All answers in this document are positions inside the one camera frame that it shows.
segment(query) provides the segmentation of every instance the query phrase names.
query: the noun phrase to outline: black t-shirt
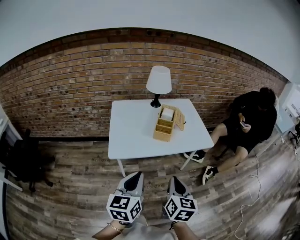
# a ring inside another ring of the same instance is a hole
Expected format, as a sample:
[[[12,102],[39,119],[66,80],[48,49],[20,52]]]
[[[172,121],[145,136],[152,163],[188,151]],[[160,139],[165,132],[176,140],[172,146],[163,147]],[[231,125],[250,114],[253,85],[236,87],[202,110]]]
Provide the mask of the black t-shirt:
[[[274,106],[265,111],[259,110],[259,100],[258,91],[243,94],[233,101],[232,112],[234,114],[242,113],[245,117],[245,123],[251,125],[247,136],[262,142],[271,136],[276,123],[277,112]]]

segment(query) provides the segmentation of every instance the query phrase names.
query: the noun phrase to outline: brick wall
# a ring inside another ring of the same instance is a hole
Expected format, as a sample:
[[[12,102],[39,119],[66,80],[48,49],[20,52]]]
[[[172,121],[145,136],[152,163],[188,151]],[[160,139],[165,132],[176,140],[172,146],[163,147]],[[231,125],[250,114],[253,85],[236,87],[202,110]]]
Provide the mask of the brick wall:
[[[28,50],[0,69],[0,102],[32,136],[108,136],[112,101],[147,99],[152,66],[170,68],[172,92],[189,98],[205,126],[227,116],[233,99],[262,86],[279,95],[286,79],[231,47],[164,30],[80,33]]]

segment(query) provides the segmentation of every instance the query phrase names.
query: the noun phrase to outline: white lampshade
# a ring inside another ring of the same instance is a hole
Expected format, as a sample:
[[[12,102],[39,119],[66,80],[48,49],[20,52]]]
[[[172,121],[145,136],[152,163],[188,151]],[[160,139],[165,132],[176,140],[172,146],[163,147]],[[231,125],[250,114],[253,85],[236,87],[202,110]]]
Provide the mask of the white lampshade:
[[[166,94],[172,91],[170,69],[163,66],[154,66],[151,69],[146,88],[155,94]]]

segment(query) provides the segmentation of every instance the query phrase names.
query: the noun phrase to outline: black sneaker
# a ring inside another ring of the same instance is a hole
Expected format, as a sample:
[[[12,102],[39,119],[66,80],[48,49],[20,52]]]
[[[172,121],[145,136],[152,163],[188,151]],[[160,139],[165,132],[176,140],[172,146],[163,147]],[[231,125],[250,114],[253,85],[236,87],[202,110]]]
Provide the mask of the black sneaker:
[[[211,167],[211,166],[207,166],[206,167],[205,173],[203,174],[203,177],[202,177],[202,184],[203,185],[205,185],[206,182],[209,179],[213,179],[214,178],[214,173],[212,172],[212,169],[213,169],[213,167]]]
[[[191,155],[191,153],[192,152],[185,152],[185,153],[183,153],[183,155],[188,159],[188,157]],[[203,162],[204,157],[205,157],[205,155],[204,156],[200,156],[198,154],[198,151],[196,151],[195,154],[192,156],[191,160],[194,160],[194,161],[196,161],[198,163],[201,163],[201,162]]]

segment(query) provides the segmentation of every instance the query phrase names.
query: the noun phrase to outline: black shorts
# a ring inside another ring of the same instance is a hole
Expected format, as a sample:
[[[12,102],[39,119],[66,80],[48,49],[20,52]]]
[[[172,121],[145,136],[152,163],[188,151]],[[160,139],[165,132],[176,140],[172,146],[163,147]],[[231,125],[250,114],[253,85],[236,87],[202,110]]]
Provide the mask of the black shorts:
[[[223,121],[227,129],[228,139],[230,144],[235,147],[243,147],[249,152],[258,144],[256,139],[253,139],[244,133],[238,120],[228,118]]]

